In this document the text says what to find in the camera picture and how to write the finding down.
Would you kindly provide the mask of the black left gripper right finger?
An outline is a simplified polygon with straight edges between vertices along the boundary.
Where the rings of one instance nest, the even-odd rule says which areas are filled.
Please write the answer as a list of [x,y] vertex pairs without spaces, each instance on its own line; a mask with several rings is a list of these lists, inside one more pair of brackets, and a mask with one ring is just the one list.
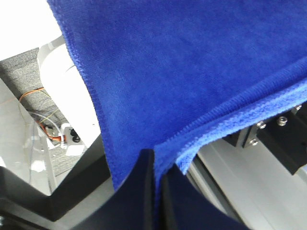
[[160,229],[246,230],[247,227],[217,209],[173,165],[161,180]]

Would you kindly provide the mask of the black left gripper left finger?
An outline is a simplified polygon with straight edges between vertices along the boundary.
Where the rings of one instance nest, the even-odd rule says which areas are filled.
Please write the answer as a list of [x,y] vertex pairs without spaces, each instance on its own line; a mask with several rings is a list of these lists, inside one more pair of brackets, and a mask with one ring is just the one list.
[[120,188],[74,230],[153,230],[154,151],[142,149]]

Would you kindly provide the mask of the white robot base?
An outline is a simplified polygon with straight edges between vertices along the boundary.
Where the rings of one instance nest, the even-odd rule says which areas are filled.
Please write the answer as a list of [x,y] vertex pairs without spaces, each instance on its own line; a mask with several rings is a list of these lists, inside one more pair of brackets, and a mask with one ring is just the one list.
[[85,146],[100,135],[88,89],[60,36],[39,48],[37,61],[43,87]]

